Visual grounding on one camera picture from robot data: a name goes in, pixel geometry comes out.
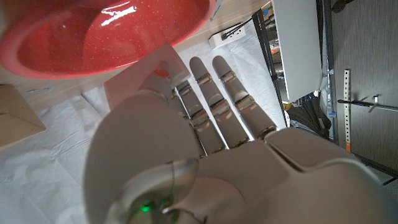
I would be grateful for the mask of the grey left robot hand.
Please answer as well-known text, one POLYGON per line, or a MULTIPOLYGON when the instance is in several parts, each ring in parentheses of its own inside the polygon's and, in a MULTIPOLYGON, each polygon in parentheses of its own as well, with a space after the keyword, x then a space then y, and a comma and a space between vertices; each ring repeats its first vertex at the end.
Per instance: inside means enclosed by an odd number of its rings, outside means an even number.
POLYGON ((308 132, 274 131, 223 57, 212 61, 257 139, 204 145, 171 105, 163 69, 104 86, 110 112, 86 161, 90 223, 396 223, 397 204, 354 155, 308 132))

